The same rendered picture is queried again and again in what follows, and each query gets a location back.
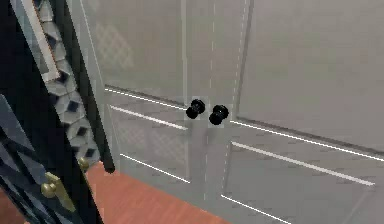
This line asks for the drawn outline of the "black door frame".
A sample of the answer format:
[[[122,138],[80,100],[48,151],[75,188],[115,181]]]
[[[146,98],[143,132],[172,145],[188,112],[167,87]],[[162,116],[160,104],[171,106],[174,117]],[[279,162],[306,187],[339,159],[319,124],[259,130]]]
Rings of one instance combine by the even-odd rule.
[[[65,59],[69,63],[73,78],[76,83],[75,90],[81,98],[85,110],[85,118],[90,125],[87,131],[94,144],[92,150],[99,153],[99,162],[108,173],[115,171],[115,164],[108,145],[102,117],[97,105],[96,96],[92,88],[89,72],[86,68],[84,55],[80,45],[80,31],[75,28],[68,0],[50,0],[55,14],[54,22],[58,27],[65,49]]]

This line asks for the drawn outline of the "grey panelled door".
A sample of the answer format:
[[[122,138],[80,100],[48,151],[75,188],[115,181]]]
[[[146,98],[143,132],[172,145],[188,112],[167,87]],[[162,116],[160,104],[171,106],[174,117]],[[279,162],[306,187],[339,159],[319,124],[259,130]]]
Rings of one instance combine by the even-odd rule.
[[[206,199],[231,224],[384,224],[384,0],[213,0]]]
[[[68,0],[117,171],[189,202],[206,198],[212,3]]]

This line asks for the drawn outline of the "black room door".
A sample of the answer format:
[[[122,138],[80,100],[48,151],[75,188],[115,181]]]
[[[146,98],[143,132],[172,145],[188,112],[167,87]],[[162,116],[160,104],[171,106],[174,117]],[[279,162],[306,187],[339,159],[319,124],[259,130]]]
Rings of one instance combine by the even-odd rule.
[[[42,195],[46,172],[75,212]],[[30,224],[104,224],[11,0],[0,0],[0,189]]]

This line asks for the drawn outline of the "black round door knob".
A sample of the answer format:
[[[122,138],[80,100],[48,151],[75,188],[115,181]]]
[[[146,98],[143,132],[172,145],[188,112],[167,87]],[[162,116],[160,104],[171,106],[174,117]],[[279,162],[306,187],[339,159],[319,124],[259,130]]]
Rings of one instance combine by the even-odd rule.
[[[209,116],[209,121],[213,125],[220,125],[229,115],[229,110],[224,105],[215,105]]]
[[[186,110],[186,115],[190,119],[196,119],[198,115],[205,111],[205,103],[200,99],[194,99]]]

